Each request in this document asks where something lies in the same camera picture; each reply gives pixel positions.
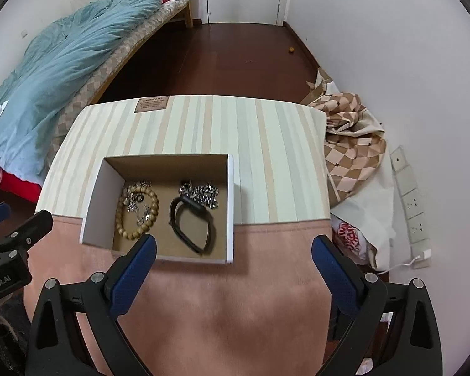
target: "cardboard box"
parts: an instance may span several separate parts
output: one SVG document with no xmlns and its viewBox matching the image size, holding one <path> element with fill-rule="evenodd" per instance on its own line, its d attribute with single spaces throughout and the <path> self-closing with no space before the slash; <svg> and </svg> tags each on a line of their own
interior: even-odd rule
<svg viewBox="0 0 470 376">
<path fill-rule="evenodd" d="M 233 156 L 228 154 L 170 154 L 107 157 L 101 162 L 80 233 L 80 243 L 125 254 L 136 242 L 115 230 L 115 213 L 122 189 L 136 181 L 151 181 L 159 203 L 158 217 L 149 230 L 157 242 L 157 258 L 203 263 L 233 262 Z M 179 196 L 182 181 L 211 183 L 219 190 L 219 207 L 209 209 L 215 228 L 211 253 L 199 256 L 179 239 L 169 224 L 171 201 Z M 181 230 L 203 247 L 207 223 L 183 208 Z M 124 209 L 123 225 L 137 228 L 136 214 Z"/>
</svg>

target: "chain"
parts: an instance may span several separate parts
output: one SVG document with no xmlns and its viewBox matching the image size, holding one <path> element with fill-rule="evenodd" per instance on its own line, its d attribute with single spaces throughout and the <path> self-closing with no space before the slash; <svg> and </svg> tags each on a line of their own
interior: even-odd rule
<svg viewBox="0 0 470 376">
<path fill-rule="evenodd" d="M 132 191 L 132 188 L 148 188 L 151 187 L 150 181 L 138 181 L 130 183 L 126 188 L 124 188 L 122 195 L 124 196 L 124 205 L 127 206 L 127 212 L 136 212 L 137 216 L 137 225 L 140 226 L 150 217 L 151 207 L 144 204 L 143 216 L 140 216 L 139 203 L 144 201 L 144 195 L 136 191 Z"/>
<path fill-rule="evenodd" d="M 191 181 L 182 182 L 179 193 L 210 209 L 216 209 L 218 207 L 216 196 L 218 196 L 219 191 L 214 185 L 193 185 Z"/>
</svg>

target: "wooden bead bracelet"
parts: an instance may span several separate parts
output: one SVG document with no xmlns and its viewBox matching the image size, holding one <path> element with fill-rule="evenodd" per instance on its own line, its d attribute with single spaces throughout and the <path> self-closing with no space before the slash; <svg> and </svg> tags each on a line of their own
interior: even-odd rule
<svg viewBox="0 0 470 376">
<path fill-rule="evenodd" d="M 123 227 L 122 213 L 123 213 L 124 207 L 130 206 L 129 204 L 126 204 L 127 199 L 130 198 L 131 199 L 130 202 L 136 202 L 135 200 L 132 200 L 135 194 L 148 195 L 149 197 L 151 197 L 151 204 L 149 207 L 146 206 L 145 212 L 148 212 L 148 213 L 145 213 L 145 215 L 143 216 L 143 219 L 139 219 L 139 221 L 142 221 L 143 223 L 138 227 L 137 230 L 135 230 L 132 233 L 129 233 Z M 140 185 L 133 185 L 125 189 L 123 195 L 127 197 L 121 196 L 118 199 L 117 213 L 115 215 L 115 227 L 117 229 L 118 234 L 122 236 L 124 239 L 136 240 L 136 239 L 139 239 L 143 233 L 148 232 L 150 228 L 153 226 L 153 223 L 157 220 L 158 197 L 157 197 L 157 194 L 153 192 L 149 186 L 140 186 Z"/>
</svg>

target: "checkered fabric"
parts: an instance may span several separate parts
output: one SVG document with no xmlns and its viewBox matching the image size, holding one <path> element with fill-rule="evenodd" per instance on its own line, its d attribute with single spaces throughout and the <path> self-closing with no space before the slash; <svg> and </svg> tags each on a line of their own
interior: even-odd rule
<svg viewBox="0 0 470 376">
<path fill-rule="evenodd" d="M 309 106 L 327 115 L 324 156 L 333 207 L 358 191 L 379 167 L 386 151 L 384 130 L 351 93 L 324 95 Z"/>
<path fill-rule="evenodd" d="M 112 52 L 110 57 L 93 72 L 85 85 L 83 85 L 73 99 L 71 99 L 71 102 L 61 110 L 58 123 L 54 128 L 54 137 L 50 143 L 49 152 L 47 154 L 47 165 L 49 168 L 76 117 L 85 106 L 91 104 L 96 94 L 98 94 L 99 88 L 105 84 L 110 76 L 120 71 L 128 57 L 134 53 L 134 47 L 138 46 L 143 40 L 151 37 L 161 26 L 183 10 L 188 4 L 188 1 L 189 0 L 171 0 L 162 4 L 151 17 L 146 19 L 143 24 L 136 27 L 136 29 L 122 40 L 122 43 Z"/>
</svg>

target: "metal chain necklace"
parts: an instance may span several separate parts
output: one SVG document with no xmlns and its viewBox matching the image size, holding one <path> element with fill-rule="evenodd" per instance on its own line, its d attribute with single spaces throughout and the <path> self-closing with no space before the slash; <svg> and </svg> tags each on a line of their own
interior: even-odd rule
<svg viewBox="0 0 470 376">
<path fill-rule="evenodd" d="M 206 185 L 193 185 L 191 181 L 184 181 L 179 187 L 179 193 L 210 209 L 216 209 L 219 205 L 216 200 L 219 191 L 209 183 Z"/>
</svg>

